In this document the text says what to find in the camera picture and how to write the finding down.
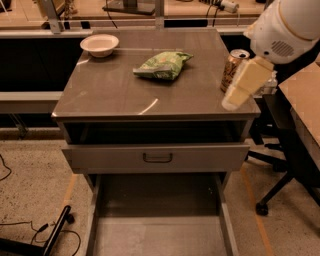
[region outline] white bowl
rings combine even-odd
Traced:
[[[80,47],[90,52],[93,57],[103,58],[110,55],[119,44],[119,39],[112,35],[97,34],[83,39]]]

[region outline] chair leg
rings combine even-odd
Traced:
[[[256,204],[256,213],[258,215],[266,216],[268,215],[268,205],[267,203],[270,201],[272,197],[274,197],[288,182],[290,182],[293,177],[286,173],[280,181],[269,191],[264,198],[261,199],[259,203]]]
[[[313,198],[313,200],[320,206],[320,192],[315,188],[311,188],[306,185],[303,185],[303,186],[308,191],[309,195]]]
[[[248,156],[251,156],[253,158],[259,159],[263,162],[269,163],[272,165],[272,168],[275,172],[286,172],[287,171],[287,162],[285,160],[268,156],[265,154],[261,154],[258,152],[254,152],[249,150]]]

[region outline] green snack bag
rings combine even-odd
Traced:
[[[134,68],[133,73],[140,77],[174,80],[179,74],[184,63],[193,55],[183,52],[162,52]]]

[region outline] can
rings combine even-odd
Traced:
[[[250,53],[242,49],[235,49],[230,52],[228,60],[224,67],[222,81],[220,85],[220,88],[223,92],[226,92],[229,85],[232,83],[232,79],[240,63],[243,60],[248,60],[249,57]]]

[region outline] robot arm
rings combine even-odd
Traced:
[[[271,77],[273,64],[294,61],[312,49],[320,37],[319,0],[275,0],[248,27],[256,57],[243,61],[222,102],[223,107],[240,107]]]

